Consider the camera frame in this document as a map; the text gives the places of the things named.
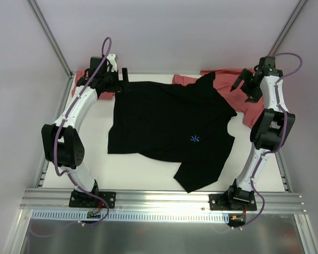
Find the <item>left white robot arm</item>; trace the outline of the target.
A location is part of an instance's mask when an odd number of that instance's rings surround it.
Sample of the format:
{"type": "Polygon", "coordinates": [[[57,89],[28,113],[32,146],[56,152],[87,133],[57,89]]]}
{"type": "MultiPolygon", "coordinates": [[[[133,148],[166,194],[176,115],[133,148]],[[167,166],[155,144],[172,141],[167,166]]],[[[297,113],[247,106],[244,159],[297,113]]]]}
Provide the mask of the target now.
{"type": "Polygon", "coordinates": [[[72,99],[52,124],[41,129],[45,158],[55,167],[57,176],[67,175],[74,189],[82,192],[81,201],[94,207],[100,200],[96,180],[84,165],[85,148],[79,136],[90,108],[103,93],[128,90],[128,71],[119,78],[117,55],[92,57],[90,66],[76,82],[72,99]]]}

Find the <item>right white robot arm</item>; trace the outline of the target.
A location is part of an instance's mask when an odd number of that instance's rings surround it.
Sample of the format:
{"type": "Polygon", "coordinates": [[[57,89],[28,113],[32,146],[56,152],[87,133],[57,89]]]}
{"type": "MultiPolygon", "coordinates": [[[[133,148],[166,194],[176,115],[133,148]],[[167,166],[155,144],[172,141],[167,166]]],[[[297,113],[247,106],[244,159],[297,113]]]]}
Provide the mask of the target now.
{"type": "Polygon", "coordinates": [[[260,58],[254,72],[243,69],[232,90],[238,87],[247,95],[248,102],[263,100],[263,111],[250,133],[252,144],[249,157],[239,176],[225,193],[227,206],[239,210],[255,203],[255,183],[269,157],[284,145],[294,123],[284,102],[282,82],[285,75],[276,68],[275,58],[260,58]]]}

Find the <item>black t shirt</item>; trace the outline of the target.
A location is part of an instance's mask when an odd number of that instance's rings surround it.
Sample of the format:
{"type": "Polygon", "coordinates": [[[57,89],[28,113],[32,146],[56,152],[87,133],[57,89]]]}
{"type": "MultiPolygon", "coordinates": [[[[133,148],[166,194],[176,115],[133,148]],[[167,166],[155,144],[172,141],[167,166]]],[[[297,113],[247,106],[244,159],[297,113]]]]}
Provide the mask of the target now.
{"type": "Polygon", "coordinates": [[[190,193],[218,181],[234,137],[236,111],[214,88],[210,72],[187,85],[138,81],[115,95],[109,154],[138,153],[178,162],[175,180],[190,193]]]}

